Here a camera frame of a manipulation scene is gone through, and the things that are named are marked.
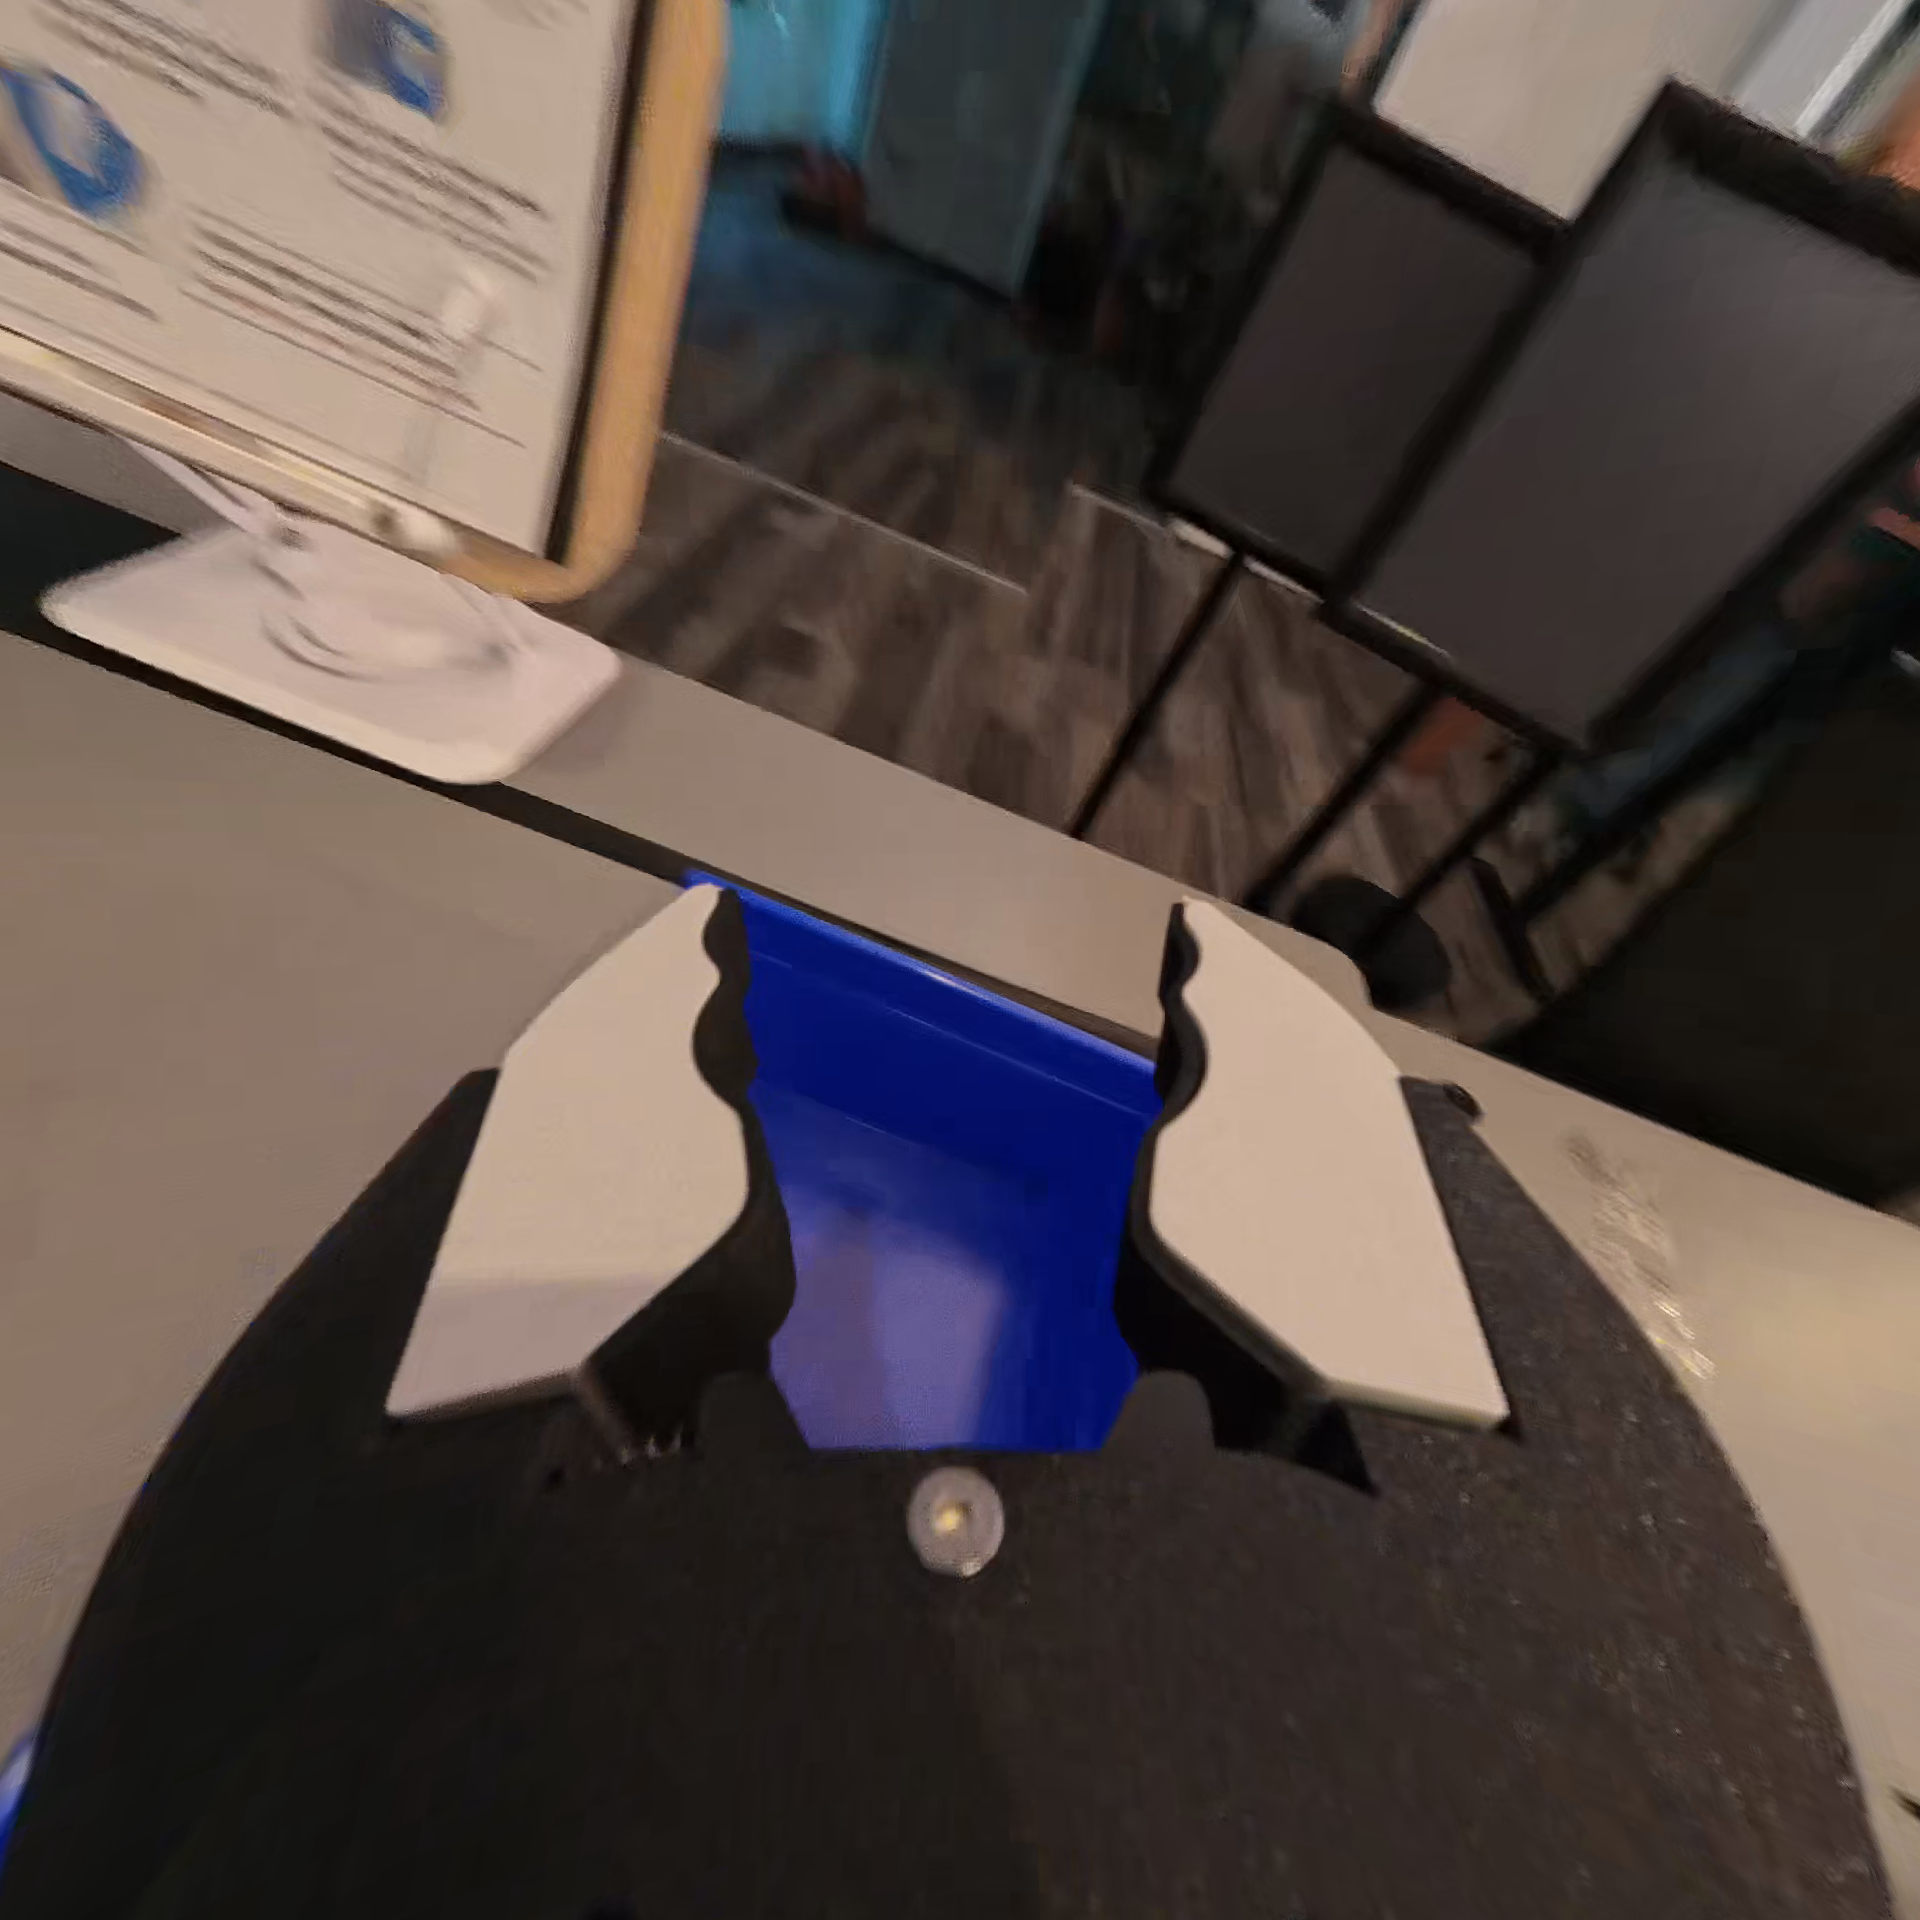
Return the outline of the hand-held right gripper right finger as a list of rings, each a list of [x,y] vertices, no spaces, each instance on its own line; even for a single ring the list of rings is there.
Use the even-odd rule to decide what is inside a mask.
[[[1489,1433],[1509,1396],[1399,1065],[1225,908],[1162,947],[1159,1115],[1118,1327],[1190,1376],[1217,1443],[1310,1443],[1346,1411]]]

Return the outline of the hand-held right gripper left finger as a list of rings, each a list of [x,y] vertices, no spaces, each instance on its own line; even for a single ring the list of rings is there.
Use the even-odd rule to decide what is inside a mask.
[[[745,904],[699,881],[512,1042],[486,1094],[392,1422],[577,1399],[613,1433],[689,1433],[763,1376],[797,1267],[756,1111]]]

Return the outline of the blue plastic bin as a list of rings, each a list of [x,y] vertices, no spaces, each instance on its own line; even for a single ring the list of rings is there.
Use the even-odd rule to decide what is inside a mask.
[[[639,1907],[689,1857],[1014,1816],[935,1634],[935,1447],[1096,1447],[1146,1065],[740,898],[797,1297],[689,1433],[577,1399],[387,1411],[498,1068],[240,1322],[100,1566],[21,1772],[6,1907]]]

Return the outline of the black round stand base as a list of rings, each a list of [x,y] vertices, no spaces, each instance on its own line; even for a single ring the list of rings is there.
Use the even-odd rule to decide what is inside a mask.
[[[1389,1017],[1430,1011],[1454,984],[1442,937],[1372,880],[1315,880],[1293,902],[1287,928],[1346,953],[1361,974],[1372,1007]]]

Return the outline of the white mount plate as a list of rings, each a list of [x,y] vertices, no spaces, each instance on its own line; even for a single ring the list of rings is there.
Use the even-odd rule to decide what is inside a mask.
[[[224,524],[51,585],[70,636],[438,785],[504,785],[620,675],[612,647],[314,520]]]

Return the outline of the printed instruction sign board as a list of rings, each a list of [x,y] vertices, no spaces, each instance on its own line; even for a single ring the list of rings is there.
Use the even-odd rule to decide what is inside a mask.
[[[3,335],[556,544],[639,3],[3,3]]]

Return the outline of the clear crinkled plastic piece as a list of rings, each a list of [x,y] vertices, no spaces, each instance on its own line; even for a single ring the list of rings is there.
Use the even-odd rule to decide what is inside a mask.
[[[1670,1217],[1635,1167],[1594,1137],[1571,1132],[1563,1158],[1586,1193],[1586,1227],[1577,1245],[1614,1299],[1676,1380],[1713,1381],[1717,1365],[1692,1327],[1677,1290],[1677,1245]]]

